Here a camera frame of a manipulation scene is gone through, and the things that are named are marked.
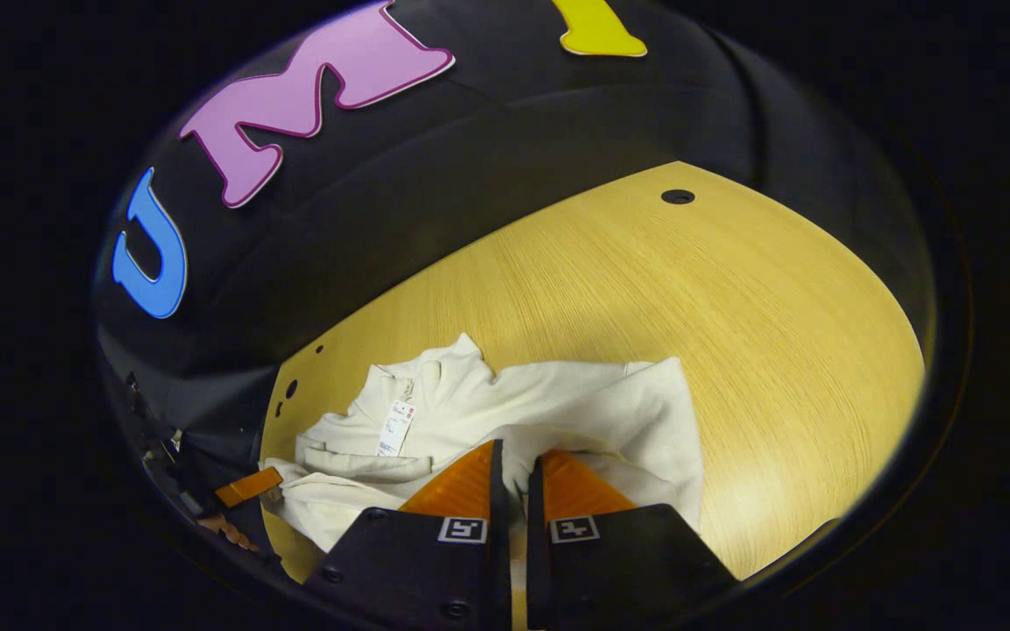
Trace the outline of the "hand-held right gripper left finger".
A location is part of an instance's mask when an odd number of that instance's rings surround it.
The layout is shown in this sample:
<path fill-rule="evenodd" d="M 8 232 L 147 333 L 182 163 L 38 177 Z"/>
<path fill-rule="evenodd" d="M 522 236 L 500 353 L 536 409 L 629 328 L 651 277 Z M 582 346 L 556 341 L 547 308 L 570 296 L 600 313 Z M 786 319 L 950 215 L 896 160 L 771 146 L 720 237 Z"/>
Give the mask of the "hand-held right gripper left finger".
<path fill-rule="evenodd" d="M 305 590 L 354 630 L 509 630 L 501 451 L 487 441 L 403 506 L 366 508 Z"/>

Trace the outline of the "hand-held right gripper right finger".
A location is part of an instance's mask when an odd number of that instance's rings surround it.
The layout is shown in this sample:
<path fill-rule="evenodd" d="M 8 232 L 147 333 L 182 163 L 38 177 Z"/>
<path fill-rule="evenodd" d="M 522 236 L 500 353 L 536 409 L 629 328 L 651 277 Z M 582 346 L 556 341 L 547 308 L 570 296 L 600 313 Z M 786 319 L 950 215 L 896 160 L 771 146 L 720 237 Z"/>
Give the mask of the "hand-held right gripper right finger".
<path fill-rule="evenodd" d="M 676 508 L 640 506 L 568 451 L 530 474 L 528 624 L 671 630 L 740 586 Z"/>

